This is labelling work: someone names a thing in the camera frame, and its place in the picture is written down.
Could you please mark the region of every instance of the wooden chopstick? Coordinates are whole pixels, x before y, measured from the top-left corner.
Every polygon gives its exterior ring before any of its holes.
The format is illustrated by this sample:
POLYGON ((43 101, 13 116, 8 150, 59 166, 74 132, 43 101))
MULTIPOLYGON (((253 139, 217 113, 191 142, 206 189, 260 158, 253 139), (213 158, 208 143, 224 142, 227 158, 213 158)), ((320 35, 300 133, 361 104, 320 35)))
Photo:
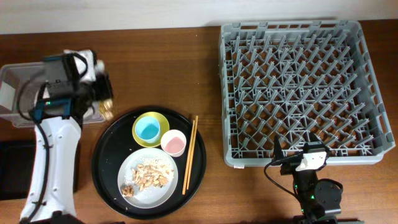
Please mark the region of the wooden chopstick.
POLYGON ((184 184, 182 186, 182 195, 185 195, 185 190, 186 190, 185 187, 187 186, 188 170, 189 170, 189 159, 190 159, 190 156, 191 156, 191 147, 192 147, 192 141, 193 141, 193 130, 194 130, 194 127, 195 127, 195 121, 193 121, 193 124, 192 124, 191 138, 190 138, 189 147, 188 147, 187 166, 185 168, 184 184))
POLYGON ((188 182, 187 182, 187 190, 189 189, 189 181, 191 180, 191 168, 192 168, 192 160, 193 160, 193 152, 195 151, 195 140, 197 138, 197 130, 198 130, 198 116, 195 117, 195 125, 193 130, 193 140, 192 140, 192 148, 191 148, 191 158, 189 164, 189 171, 188 171, 188 182))

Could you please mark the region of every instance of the yellow bowl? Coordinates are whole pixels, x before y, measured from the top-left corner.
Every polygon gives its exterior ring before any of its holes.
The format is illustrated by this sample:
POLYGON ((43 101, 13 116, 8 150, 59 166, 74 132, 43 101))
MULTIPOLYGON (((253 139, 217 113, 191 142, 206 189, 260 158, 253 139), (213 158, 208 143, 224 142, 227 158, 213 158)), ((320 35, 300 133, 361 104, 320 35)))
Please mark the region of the yellow bowl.
POLYGON ((170 125, 169 122, 167 121, 166 117, 163 116, 162 114, 158 113, 158 112, 146 112, 141 114, 134 122, 134 124, 132 125, 132 137, 134 138, 134 140, 136 140, 136 142, 143 147, 157 147, 160 145, 160 140, 162 139, 162 136, 164 135, 164 133, 166 133, 168 130, 170 130, 170 125), (136 130, 136 123, 138 120, 140 120, 141 118, 147 117, 147 116, 151 116, 153 118, 155 118, 159 124, 160 124, 160 135, 158 140, 156 140, 156 142, 154 143, 148 143, 145 142, 144 140, 140 139, 135 130, 136 130))

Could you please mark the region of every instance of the gray plastic bin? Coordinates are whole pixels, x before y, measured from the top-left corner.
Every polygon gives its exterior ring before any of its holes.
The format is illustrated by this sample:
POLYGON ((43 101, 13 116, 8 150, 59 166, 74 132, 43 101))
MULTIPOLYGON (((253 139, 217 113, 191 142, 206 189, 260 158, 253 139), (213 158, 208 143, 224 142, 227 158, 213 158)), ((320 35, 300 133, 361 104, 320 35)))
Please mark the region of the gray plastic bin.
MULTIPOLYGON (((17 95, 19 94, 19 90, 23 83, 25 83, 32 75, 37 73, 39 70, 43 69, 43 66, 44 65, 42 62, 19 63, 5 65, 0 69, 0 92, 1 88, 4 88, 4 86, 6 85, 11 86, 11 88, 15 89, 15 94, 11 103, 11 110, 0 105, 0 118, 11 121, 12 125, 17 128, 34 126, 33 122, 27 121, 19 116, 19 113, 16 110, 16 101, 17 95)), ((35 79, 31 84, 29 84, 28 88, 25 89, 25 92, 21 98, 21 111, 23 113, 26 113, 27 110, 34 107, 35 95, 40 88, 40 84, 44 81, 44 77, 39 77, 35 79)), ((98 104, 95 104, 95 113, 93 115, 84 117, 83 124, 100 123, 105 121, 105 119, 98 112, 97 107, 98 104)))
POLYGON ((359 22, 238 22, 221 27, 225 163, 265 166, 310 131, 331 165, 374 164, 395 146, 359 22))

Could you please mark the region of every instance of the wooden table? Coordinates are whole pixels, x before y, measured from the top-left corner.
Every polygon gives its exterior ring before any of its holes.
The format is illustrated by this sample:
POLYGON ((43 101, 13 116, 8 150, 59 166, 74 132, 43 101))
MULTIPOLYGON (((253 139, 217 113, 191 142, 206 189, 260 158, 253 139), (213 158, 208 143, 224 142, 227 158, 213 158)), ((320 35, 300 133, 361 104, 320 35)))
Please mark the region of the wooden table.
MULTIPOLYGON (((398 134, 398 21, 365 21, 362 25, 392 131, 398 134)), ((262 167, 234 170, 224 163, 219 34, 219 27, 206 27, 0 35, 0 65, 37 62, 63 49, 95 49, 111 75, 116 116, 143 105, 199 115, 198 130, 207 151, 202 185, 186 206, 153 222, 267 222, 300 215, 299 203, 270 183, 262 167)), ((79 190, 74 194, 76 212, 86 223, 138 223, 109 208, 91 179, 91 155, 108 125, 92 124, 83 129, 79 190)), ((33 138, 32 129, 16 129, 0 120, 1 141, 33 138)), ((396 222, 397 160, 398 150, 393 149, 373 166, 328 166, 319 172, 320 178, 344 185, 339 217, 367 223, 396 222)), ((279 169, 269 172, 282 185, 292 185, 292 177, 281 177, 279 169)), ((25 200, 1 201, 0 223, 16 223, 24 204, 25 200)))

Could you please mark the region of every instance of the pink cup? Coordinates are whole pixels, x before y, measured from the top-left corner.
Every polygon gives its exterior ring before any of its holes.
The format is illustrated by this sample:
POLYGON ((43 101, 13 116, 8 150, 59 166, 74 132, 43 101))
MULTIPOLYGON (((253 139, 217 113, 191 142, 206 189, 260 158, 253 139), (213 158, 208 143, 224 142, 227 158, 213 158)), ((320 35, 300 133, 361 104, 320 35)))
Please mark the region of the pink cup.
POLYGON ((167 154, 178 157, 184 153, 187 139, 181 131, 170 130, 164 133, 160 140, 160 145, 167 154))

